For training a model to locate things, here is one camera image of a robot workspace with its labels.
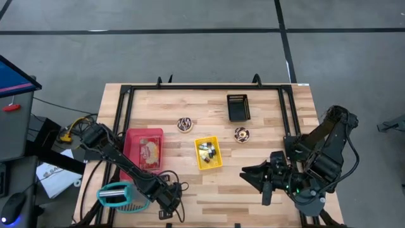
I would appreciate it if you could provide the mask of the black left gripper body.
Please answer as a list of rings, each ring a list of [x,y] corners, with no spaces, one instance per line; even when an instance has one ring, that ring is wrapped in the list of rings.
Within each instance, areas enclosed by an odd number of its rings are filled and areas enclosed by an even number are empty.
[[[148,192],[151,202],[157,202],[163,210],[162,219],[166,219],[169,214],[173,214],[182,197],[182,186],[179,182],[167,183],[160,178],[155,178],[151,184],[151,190]]]

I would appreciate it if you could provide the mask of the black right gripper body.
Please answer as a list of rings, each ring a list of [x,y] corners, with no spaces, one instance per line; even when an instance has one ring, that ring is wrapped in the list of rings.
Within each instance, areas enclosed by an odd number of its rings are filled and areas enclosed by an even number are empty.
[[[303,188],[303,175],[287,164],[283,151],[270,154],[270,160],[264,162],[264,172],[261,184],[262,202],[264,206],[271,204],[272,193],[281,189],[288,196],[299,193]]]

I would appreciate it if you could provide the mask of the chocolate glazed donut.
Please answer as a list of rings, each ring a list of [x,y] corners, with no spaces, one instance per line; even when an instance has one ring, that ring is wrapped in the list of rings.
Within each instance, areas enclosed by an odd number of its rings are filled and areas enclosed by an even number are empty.
[[[234,130],[234,139],[238,143],[246,143],[246,142],[248,142],[248,140],[250,140],[250,137],[251,137],[251,133],[245,127],[238,127]]]

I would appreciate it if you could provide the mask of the red snack packet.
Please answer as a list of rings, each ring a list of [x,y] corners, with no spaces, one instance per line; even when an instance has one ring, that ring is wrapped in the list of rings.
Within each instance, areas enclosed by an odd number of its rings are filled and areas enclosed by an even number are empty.
[[[140,139],[140,162],[139,166],[144,170],[159,168],[159,138],[144,137]]]

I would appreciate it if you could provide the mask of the black slotted plastic basket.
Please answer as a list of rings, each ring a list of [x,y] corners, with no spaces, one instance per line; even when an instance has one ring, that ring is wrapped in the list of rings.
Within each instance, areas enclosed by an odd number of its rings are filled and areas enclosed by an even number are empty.
[[[227,95],[228,117],[231,122],[245,122],[251,119],[246,94]]]

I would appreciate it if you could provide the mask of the chocolate donut white drizzle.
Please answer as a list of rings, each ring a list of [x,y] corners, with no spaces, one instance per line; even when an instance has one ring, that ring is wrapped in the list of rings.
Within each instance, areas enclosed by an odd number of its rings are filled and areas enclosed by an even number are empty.
[[[189,117],[179,118],[177,121],[177,129],[182,133],[187,133],[192,130],[193,122]]]

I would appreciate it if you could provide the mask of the teal plastic holder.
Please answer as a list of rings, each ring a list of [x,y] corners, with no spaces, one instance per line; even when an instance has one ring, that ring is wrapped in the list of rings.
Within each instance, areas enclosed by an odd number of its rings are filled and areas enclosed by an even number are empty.
[[[113,189],[124,189],[125,195],[111,198],[101,198],[98,196],[99,191]],[[97,191],[96,197],[102,204],[102,206],[117,208],[129,204],[132,201],[132,184],[129,182],[114,182],[111,184],[107,184]]]

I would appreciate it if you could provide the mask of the yellow slotted plastic basket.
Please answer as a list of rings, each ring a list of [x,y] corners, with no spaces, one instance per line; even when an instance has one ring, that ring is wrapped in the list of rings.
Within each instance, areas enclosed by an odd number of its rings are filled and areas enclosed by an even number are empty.
[[[199,145],[207,146],[208,150],[201,150],[199,149]],[[212,168],[219,168],[223,165],[221,152],[220,152],[220,145],[218,138],[216,136],[204,137],[200,139],[196,139],[194,141],[194,146],[196,150],[196,158],[197,158],[197,165],[199,170],[208,170]],[[214,146],[216,150],[216,154],[213,155],[212,158],[208,156],[208,152],[211,152],[211,147]],[[201,156],[206,156],[210,159],[209,163],[206,163],[204,160],[201,159]]]

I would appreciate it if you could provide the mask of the silver metal cylinder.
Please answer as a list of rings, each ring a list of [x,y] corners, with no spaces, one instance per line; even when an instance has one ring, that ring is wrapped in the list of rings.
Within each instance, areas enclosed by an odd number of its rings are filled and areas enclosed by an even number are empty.
[[[98,196],[101,198],[119,197],[124,195],[124,189],[102,190],[98,192]]]

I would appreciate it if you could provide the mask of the pink plastic tray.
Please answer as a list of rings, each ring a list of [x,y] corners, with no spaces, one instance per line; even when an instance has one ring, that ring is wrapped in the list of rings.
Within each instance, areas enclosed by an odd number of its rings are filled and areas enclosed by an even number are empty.
[[[164,134],[163,130],[159,128],[154,129],[128,129],[125,134],[125,142],[124,142],[124,150],[123,154],[136,166],[139,166],[140,162],[140,139],[144,137],[158,137],[159,138],[159,168],[155,170],[145,170],[148,172],[152,172],[154,174],[158,174],[161,172],[161,164],[162,164],[162,152],[163,152],[163,139]]]

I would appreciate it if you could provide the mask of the white printed paper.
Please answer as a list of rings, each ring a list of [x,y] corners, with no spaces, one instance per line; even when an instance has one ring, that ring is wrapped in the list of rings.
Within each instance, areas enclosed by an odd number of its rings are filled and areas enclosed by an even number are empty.
[[[53,199],[71,185],[81,185],[82,174],[71,172],[49,163],[36,168],[36,175],[48,198]]]

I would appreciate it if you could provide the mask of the black metal stand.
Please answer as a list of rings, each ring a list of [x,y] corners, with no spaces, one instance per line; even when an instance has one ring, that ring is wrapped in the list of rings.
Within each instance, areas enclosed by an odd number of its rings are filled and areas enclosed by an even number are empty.
[[[53,146],[61,126],[46,117],[30,116],[25,146],[26,156],[36,156],[41,162],[55,165],[76,174],[83,174],[85,164],[54,151]]]

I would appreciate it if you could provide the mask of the black computer mouse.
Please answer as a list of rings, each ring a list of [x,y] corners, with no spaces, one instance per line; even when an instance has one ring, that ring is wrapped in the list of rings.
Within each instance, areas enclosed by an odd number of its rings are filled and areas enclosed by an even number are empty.
[[[12,194],[3,206],[0,213],[0,222],[5,226],[15,225],[20,219],[25,201],[25,193],[19,192]]]

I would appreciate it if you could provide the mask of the grey cabinet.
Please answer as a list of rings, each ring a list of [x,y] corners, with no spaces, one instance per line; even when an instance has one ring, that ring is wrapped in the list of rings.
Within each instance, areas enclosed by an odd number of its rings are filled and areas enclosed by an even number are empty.
[[[0,98],[0,162],[25,156],[33,96],[33,92],[28,92]],[[2,108],[10,103],[21,107],[11,112],[3,111]]]

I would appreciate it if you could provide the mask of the monitor with blue screen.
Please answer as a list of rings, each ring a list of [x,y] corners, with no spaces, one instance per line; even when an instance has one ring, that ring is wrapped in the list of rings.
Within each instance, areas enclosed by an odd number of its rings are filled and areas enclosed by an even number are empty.
[[[29,76],[4,56],[0,55],[0,98],[41,89],[42,85],[35,78]]]

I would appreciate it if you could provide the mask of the black metal table frame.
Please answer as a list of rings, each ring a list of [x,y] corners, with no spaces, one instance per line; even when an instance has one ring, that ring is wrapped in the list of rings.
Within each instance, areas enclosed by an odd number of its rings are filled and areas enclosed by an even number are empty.
[[[251,119],[231,122],[227,95],[246,94]],[[189,117],[192,130],[177,129],[179,118]],[[96,192],[116,175],[113,165],[90,161],[73,214],[73,224],[83,228],[134,227],[297,227],[345,228],[336,194],[328,194],[327,214],[307,217],[281,190],[271,205],[239,174],[272,151],[284,148],[287,136],[311,132],[318,117],[311,89],[306,84],[266,84],[258,76],[251,83],[141,83],[106,84],[98,121],[122,133],[129,128],[163,130],[161,168],[184,185],[182,204],[172,218],[160,220],[159,205],[139,213],[120,213],[99,206]],[[248,142],[238,143],[234,130],[247,128]],[[216,136],[223,165],[199,170],[194,141]]]

